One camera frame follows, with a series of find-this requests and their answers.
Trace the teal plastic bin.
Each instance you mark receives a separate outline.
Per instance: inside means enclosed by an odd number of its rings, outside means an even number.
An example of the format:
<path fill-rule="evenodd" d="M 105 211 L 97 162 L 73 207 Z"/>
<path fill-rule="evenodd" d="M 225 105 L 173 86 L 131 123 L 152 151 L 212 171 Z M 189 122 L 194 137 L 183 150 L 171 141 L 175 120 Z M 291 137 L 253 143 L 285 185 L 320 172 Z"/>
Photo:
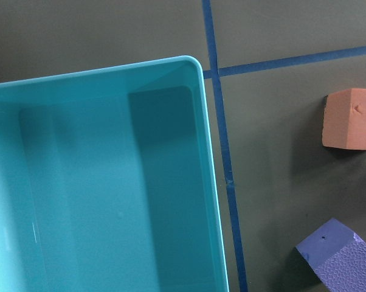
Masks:
<path fill-rule="evenodd" d="M 199 61 L 0 83 L 0 291 L 227 291 Z"/>

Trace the orange foam block left side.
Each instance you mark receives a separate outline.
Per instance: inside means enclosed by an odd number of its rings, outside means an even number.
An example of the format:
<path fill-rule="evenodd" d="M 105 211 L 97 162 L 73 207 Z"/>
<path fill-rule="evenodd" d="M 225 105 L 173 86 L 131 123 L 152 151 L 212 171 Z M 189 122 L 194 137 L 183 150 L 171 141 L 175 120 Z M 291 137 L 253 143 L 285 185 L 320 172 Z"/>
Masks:
<path fill-rule="evenodd" d="M 366 150 L 366 89 L 350 88 L 327 96 L 322 145 Z"/>

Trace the purple foam block left side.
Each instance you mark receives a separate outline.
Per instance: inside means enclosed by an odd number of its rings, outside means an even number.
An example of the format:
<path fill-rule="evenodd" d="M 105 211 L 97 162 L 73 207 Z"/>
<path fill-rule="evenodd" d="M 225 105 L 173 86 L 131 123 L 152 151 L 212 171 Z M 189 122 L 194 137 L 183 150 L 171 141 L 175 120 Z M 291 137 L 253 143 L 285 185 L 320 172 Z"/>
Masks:
<path fill-rule="evenodd" d="M 332 218 L 296 249 L 330 291 L 366 291 L 366 242 Z"/>

